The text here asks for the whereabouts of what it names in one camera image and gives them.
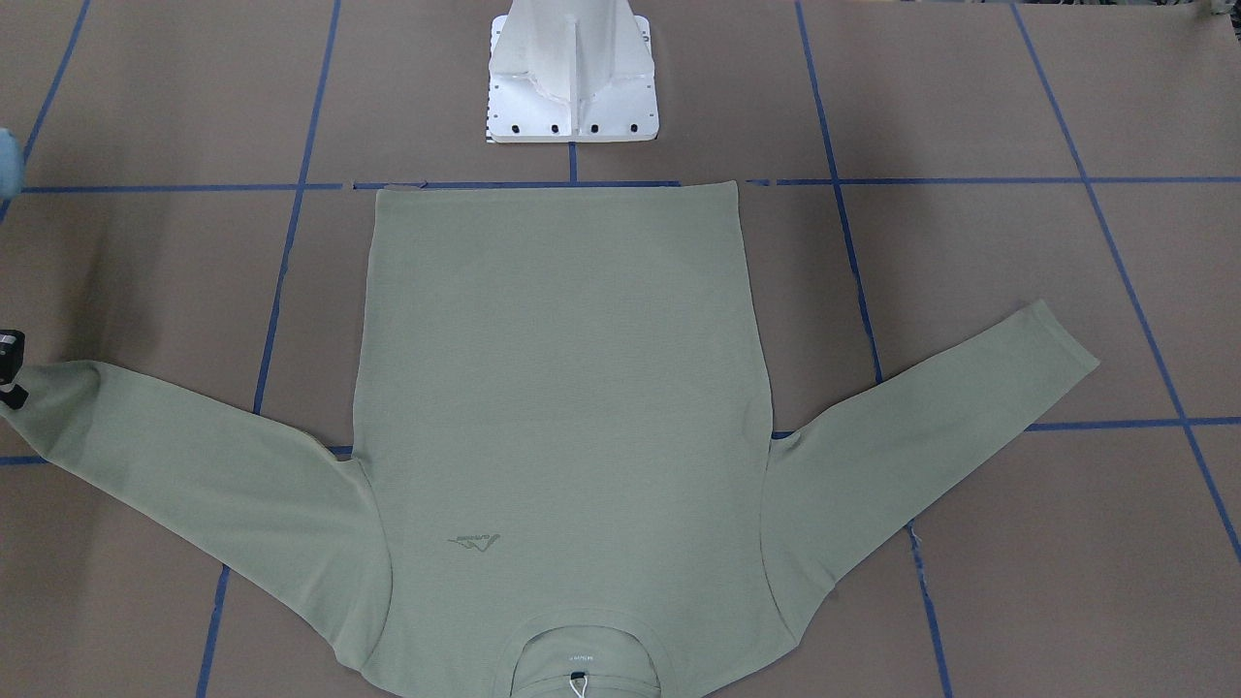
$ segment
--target light blue object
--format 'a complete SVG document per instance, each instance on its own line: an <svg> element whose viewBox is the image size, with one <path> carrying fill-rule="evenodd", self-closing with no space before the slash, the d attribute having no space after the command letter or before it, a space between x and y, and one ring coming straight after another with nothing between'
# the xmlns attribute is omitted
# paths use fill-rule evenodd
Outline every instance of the light blue object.
<svg viewBox="0 0 1241 698"><path fill-rule="evenodd" d="M21 145L9 129L0 128L0 199L21 194Z"/></svg>

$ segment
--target green shirt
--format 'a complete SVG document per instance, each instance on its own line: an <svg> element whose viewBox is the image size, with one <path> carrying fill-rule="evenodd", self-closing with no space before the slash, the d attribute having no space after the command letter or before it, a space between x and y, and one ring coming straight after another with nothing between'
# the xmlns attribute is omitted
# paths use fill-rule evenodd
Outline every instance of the green shirt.
<svg viewBox="0 0 1241 698"><path fill-rule="evenodd" d="M1097 365L1040 302L773 441L736 185L376 219L349 461L92 361L0 412L401 696L705 696Z"/></svg>

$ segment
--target long sleeve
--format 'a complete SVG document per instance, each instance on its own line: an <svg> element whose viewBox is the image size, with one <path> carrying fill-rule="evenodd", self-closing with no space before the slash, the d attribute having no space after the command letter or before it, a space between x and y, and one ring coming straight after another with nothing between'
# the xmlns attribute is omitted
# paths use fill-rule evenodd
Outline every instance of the long sleeve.
<svg viewBox="0 0 1241 698"><path fill-rule="evenodd" d="M26 366L0 406L50 462L267 590L341 663L374 647L391 591L379 512L356 461L310 436L108 364Z"/></svg>
<svg viewBox="0 0 1241 698"><path fill-rule="evenodd" d="M773 441L763 559L789 630L1096 365L1040 301Z"/></svg>

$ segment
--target brown surface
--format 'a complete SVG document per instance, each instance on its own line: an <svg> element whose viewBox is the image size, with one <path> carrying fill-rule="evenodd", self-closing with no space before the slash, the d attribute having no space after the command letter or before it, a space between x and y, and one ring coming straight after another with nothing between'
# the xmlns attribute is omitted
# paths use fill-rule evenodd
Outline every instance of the brown surface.
<svg viewBox="0 0 1241 698"><path fill-rule="evenodd" d="M663 130L583 145L582 179L824 179L795 5L634 0ZM284 278L263 414L351 440L372 191L544 181L568 149L483 143L501 0L343 5ZM79 5L0 5L0 125L25 142ZM807 2L840 175L1077 176L1006 6ZM1092 176L1241 178L1241 52L1199 7L1023 7ZM29 184L295 184L331 2L91 5ZM469 87L474 84L477 91ZM1191 417L1236 417L1241 181L1096 184ZM1047 298L1102 368L1044 421L1176 412L1081 184L843 188L886 375ZM0 225L0 325L29 360L94 358L248 409L293 204L285 191L27 194ZM776 426L874 381L829 185L743 185ZM1241 426L1198 426L1241 512ZM0 458L30 450L0 428ZM52 466L0 466L0 696L190 696L220 566ZM1241 692L1241 566L1179 426L1028 433L918 519L956 696ZM802 646L720 696L938 696L902 532ZM380 696L233 575L207 696Z"/></svg>

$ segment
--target logo on shirt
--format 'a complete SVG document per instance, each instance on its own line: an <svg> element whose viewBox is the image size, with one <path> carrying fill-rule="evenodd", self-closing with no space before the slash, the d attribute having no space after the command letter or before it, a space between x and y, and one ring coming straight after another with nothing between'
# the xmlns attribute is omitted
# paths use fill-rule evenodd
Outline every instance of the logo on shirt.
<svg viewBox="0 0 1241 698"><path fill-rule="evenodd" d="M491 535L458 535L457 538L449 538L449 543L455 543L465 549L474 549L479 553L486 553L486 549L491 546L493 543L500 539L499 533L493 533Z"/></svg>

